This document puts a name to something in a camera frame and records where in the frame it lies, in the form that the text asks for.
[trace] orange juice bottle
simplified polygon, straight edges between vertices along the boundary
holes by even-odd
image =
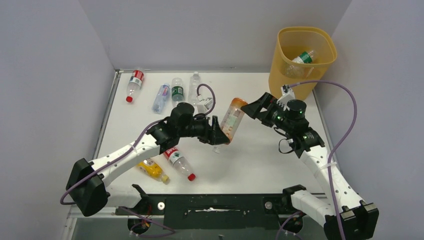
[[[233,140],[234,134],[236,134],[237,128],[240,125],[240,122],[243,119],[245,113],[241,110],[241,108],[248,103],[241,98],[234,98],[229,105],[228,110],[221,122],[221,130],[223,133],[229,138],[229,142]],[[213,151],[217,154],[220,153],[221,146],[215,146]]]
[[[150,158],[140,162],[137,167],[141,169],[145,174],[149,175],[153,179],[162,181],[164,184],[167,184],[170,181],[170,178],[166,174],[164,174],[162,168]]]

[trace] yellow trash bin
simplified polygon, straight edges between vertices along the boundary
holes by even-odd
[[[292,61],[296,57],[304,56],[304,52],[311,51],[316,56],[311,63]],[[268,84],[271,94],[279,98],[282,85],[321,79],[336,58],[336,47],[325,31],[304,26],[283,28],[277,36],[269,73]],[[305,100],[315,85],[316,83],[309,83],[294,87],[296,98]]]

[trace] gray wall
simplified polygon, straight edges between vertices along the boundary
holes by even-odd
[[[280,29],[333,33],[352,0],[79,0],[113,66],[269,71]]]
[[[325,79],[358,101],[358,120],[337,151],[343,175],[380,210],[377,240],[423,239],[424,1],[353,0],[332,38],[338,59]],[[352,120],[344,91],[319,85],[335,144]]]
[[[77,0],[0,3],[0,236],[60,239],[59,198],[90,159],[114,76]]]

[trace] clear plastic bottle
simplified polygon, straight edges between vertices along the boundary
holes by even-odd
[[[224,118],[222,119],[220,127],[223,133],[229,138],[230,143],[233,140],[234,134],[236,134],[237,128],[239,127],[243,116],[245,115],[241,108],[247,104],[248,103],[241,98],[234,98],[231,101],[231,104],[229,105]],[[214,146],[213,151],[219,154],[220,148],[220,145]]]
[[[183,80],[179,77],[172,79],[172,106],[175,108],[177,104],[184,102]]]
[[[154,113],[161,114],[164,110],[165,104],[167,103],[168,96],[170,92],[170,85],[168,83],[160,86],[159,91],[157,92],[156,98],[154,99],[153,106],[151,110]]]
[[[162,168],[150,158],[140,162],[137,167],[155,180],[162,181],[164,184],[170,182],[170,178],[164,174]]]
[[[196,178],[189,162],[175,146],[166,150],[163,155],[166,160],[168,160],[169,164],[171,164],[177,172],[186,176],[189,181],[193,181]]]
[[[190,77],[190,86],[188,87],[188,97],[187,97],[187,102],[193,105],[194,107],[196,107],[196,104],[199,102],[197,89],[199,84],[201,83],[202,83],[202,80],[199,76],[199,73],[195,71],[193,73],[193,76]]]
[[[141,70],[134,70],[126,87],[126,101],[132,103],[139,95],[145,74]]]
[[[298,63],[298,64],[311,64],[315,62],[318,58],[318,54],[315,50],[310,51],[304,51],[299,56],[297,56],[295,59],[292,60],[292,62]],[[299,66],[290,65],[287,68],[286,77],[292,78],[292,79],[305,79],[309,76],[310,70],[308,72],[305,72],[308,68],[302,68]]]

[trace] white table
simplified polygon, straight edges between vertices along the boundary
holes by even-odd
[[[251,103],[268,92],[268,73],[216,73],[200,72],[202,82],[212,87],[216,95],[216,107],[211,115],[222,120],[231,100],[235,97]],[[98,146],[98,156],[111,153],[131,141],[149,123],[169,116],[171,99],[161,115],[152,112],[151,107],[160,85],[171,84],[173,78],[184,81],[184,95],[187,97],[192,72],[145,74],[141,94],[130,104],[125,101],[126,89],[131,72],[120,74],[107,125]],[[202,94],[210,97],[207,88]],[[306,119],[328,146],[326,133],[321,121],[314,96],[305,100]],[[147,194],[276,194],[284,188],[301,184],[311,193],[322,193],[314,176],[294,153],[278,152],[282,136],[259,120],[244,116],[230,145],[221,148],[221,154],[212,151],[213,146],[200,143],[196,138],[181,138],[178,148],[187,158],[197,176],[190,182],[177,173],[162,155],[153,159],[170,177],[168,185],[146,176],[136,167],[118,177],[114,184],[128,186],[138,184]]]

